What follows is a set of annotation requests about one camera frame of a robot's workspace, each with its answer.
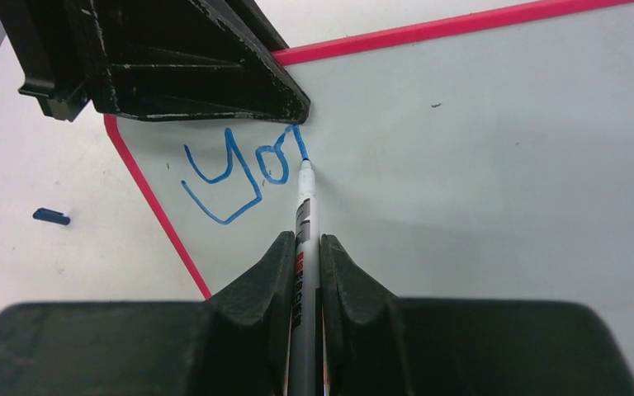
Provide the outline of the white whiteboard marker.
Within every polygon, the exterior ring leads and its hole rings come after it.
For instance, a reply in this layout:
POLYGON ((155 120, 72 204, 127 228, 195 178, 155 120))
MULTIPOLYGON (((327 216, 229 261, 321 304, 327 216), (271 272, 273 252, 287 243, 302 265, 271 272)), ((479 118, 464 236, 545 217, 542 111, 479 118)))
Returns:
POLYGON ((291 311, 291 349, 287 393, 322 395, 323 376, 321 336, 318 315, 321 313, 319 271, 319 207, 316 177, 311 161, 300 165, 297 179, 296 259, 291 311))

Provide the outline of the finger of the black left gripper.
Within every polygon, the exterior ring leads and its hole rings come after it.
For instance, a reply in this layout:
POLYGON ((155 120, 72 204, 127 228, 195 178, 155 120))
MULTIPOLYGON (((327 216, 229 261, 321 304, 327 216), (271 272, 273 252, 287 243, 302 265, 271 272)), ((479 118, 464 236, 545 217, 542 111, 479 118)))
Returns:
POLYGON ((208 19, 213 25, 208 52, 213 55, 240 55, 258 50, 272 53, 289 45, 255 1, 207 2, 208 19))

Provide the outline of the blue marker cap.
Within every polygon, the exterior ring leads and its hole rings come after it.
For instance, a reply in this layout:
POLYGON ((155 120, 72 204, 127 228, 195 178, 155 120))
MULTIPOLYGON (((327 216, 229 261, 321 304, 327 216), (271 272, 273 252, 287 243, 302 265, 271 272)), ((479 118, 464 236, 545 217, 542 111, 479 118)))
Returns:
POLYGON ((33 219, 59 225, 69 225, 71 219, 64 213, 47 208, 38 208, 32 215, 33 219))

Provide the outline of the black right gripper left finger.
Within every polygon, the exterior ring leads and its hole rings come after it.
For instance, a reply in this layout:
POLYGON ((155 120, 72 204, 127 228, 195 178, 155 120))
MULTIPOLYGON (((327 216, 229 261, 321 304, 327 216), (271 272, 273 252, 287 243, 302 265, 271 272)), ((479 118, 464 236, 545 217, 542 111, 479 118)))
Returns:
POLYGON ((0 313, 0 395, 282 395, 295 235, 206 301, 49 302, 0 313))

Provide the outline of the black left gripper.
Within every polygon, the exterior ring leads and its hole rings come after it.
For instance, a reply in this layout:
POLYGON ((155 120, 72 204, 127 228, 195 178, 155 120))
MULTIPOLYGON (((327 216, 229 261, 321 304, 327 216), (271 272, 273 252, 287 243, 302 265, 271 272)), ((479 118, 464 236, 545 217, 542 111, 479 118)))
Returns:
POLYGON ((305 122, 310 99, 276 52, 208 52, 207 2, 0 1, 25 75, 18 92, 62 121, 92 101, 141 121, 305 122))

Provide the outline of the pink framed whiteboard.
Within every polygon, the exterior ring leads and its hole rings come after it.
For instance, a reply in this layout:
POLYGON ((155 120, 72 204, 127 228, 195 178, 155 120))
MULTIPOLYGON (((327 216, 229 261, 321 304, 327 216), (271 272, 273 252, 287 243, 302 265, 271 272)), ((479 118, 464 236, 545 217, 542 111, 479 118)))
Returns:
POLYGON ((537 1, 278 52, 298 127, 106 131, 205 297, 295 225, 319 225, 398 295, 565 300, 634 371, 634 1, 537 1))

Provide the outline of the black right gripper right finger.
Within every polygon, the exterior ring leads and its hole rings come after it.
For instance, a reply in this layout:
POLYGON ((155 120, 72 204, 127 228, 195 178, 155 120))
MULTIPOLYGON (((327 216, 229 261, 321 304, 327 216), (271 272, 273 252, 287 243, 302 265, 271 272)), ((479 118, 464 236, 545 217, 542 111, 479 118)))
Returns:
POLYGON ((605 322, 563 301, 399 297, 321 238, 331 395, 634 395, 605 322))

